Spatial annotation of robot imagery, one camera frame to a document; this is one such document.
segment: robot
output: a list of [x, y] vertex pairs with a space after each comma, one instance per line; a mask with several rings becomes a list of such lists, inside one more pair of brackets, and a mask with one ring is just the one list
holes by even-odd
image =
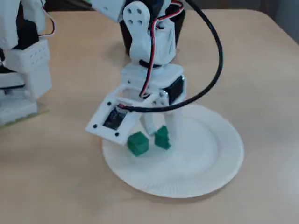
[[[15, 19], [23, 5], [25, 26]], [[0, 2], [0, 49], [4, 68], [0, 74], [0, 125], [38, 112], [37, 99], [51, 89], [48, 42], [45, 29], [45, 0], [2, 0]], [[171, 0], [91, 0], [93, 8], [115, 22], [122, 22], [129, 32], [132, 62], [121, 71], [122, 83], [107, 95], [86, 130], [120, 145], [141, 122], [148, 136], [157, 128], [154, 112], [163, 112], [170, 140], [179, 132], [179, 108], [194, 102], [217, 82], [222, 71], [222, 46], [212, 24], [197, 10], [211, 29], [220, 54], [217, 74], [200, 94], [186, 98], [186, 79], [180, 65], [171, 64], [176, 55], [176, 29], [171, 18], [183, 12], [181, 2]], [[170, 5], [175, 12], [167, 14]]]
[[[16, 23], [20, 2], [24, 20]], [[36, 114], [51, 89], [45, 0], [0, 1], [0, 126]]]
[[[161, 107], [180, 103], [186, 97], [184, 69], [170, 63], [176, 55], [175, 24], [171, 17], [182, 13], [183, 4], [171, 0], [129, 2], [91, 1], [93, 8], [115, 22], [123, 20], [132, 37], [129, 51], [132, 62], [121, 71], [121, 85], [106, 97], [86, 128], [121, 145], [127, 143], [138, 121], [148, 136], [153, 136], [157, 128], [152, 113], [130, 112], [120, 105]], [[170, 4], [176, 5], [177, 10], [166, 15]], [[179, 110], [165, 112], [164, 117], [169, 138], [174, 140], [179, 131]]]

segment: robot body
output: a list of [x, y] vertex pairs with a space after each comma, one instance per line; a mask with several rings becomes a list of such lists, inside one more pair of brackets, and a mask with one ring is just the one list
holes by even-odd
[[[20, 2], [26, 19], [21, 28], [15, 22]], [[45, 27], [44, 2], [0, 2], [0, 48], [5, 57], [0, 65], [0, 126], [38, 113], [37, 99], [52, 87], [48, 42], [39, 38]]]

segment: paper plate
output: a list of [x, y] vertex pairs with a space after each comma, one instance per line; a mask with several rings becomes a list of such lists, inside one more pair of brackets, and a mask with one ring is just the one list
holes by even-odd
[[[157, 127], [164, 125], [155, 114]], [[111, 170], [125, 183], [148, 194], [190, 198], [216, 191], [238, 173], [244, 158], [243, 143], [223, 117], [199, 105], [182, 110], [181, 134], [170, 150], [150, 141], [149, 151], [135, 157], [126, 146], [103, 141]], [[143, 131], [138, 125], [132, 133]]]

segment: green cube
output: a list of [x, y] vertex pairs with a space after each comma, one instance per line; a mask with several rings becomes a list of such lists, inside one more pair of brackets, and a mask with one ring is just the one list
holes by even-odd
[[155, 145], [165, 150], [170, 149], [169, 133], [166, 126], [161, 127], [155, 134]]
[[150, 141], [142, 132], [137, 132], [128, 138], [128, 147], [135, 156], [140, 156], [149, 150]]

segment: wooden table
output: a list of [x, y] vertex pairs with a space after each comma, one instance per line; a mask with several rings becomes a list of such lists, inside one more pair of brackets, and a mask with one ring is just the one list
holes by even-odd
[[[0, 219], [4, 224], [297, 224], [299, 46], [266, 15], [207, 11], [222, 39], [220, 82], [200, 104], [243, 138], [239, 175], [216, 194], [171, 200], [140, 193], [107, 167], [85, 126], [129, 62], [117, 24], [96, 12], [52, 14], [53, 89], [48, 114], [0, 131]], [[210, 32], [188, 12], [175, 59], [188, 94], [218, 63]]]

